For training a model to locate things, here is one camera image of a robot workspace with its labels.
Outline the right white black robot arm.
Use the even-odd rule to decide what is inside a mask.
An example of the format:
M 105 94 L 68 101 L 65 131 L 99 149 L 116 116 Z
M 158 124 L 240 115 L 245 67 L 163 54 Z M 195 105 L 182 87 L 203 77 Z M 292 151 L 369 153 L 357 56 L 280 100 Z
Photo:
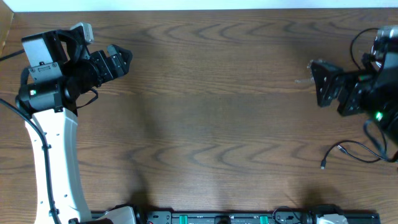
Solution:
M 341 116 L 366 113 L 397 143 L 397 26 L 377 29 L 370 53 L 363 54 L 363 68 L 346 72 L 324 60 L 308 67 L 315 82 L 317 105 L 335 99 Z

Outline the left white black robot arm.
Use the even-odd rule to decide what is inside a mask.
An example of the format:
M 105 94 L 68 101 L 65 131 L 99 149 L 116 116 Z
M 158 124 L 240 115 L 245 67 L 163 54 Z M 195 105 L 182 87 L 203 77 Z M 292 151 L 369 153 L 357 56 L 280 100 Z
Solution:
M 132 52 L 117 45 L 90 52 L 89 24 L 22 39 L 29 67 L 21 76 L 16 105 L 34 152 L 37 223 L 135 223 L 134 209 L 121 205 L 101 215 L 88 208 L 76 151 L 78 97 L 126 75 Z

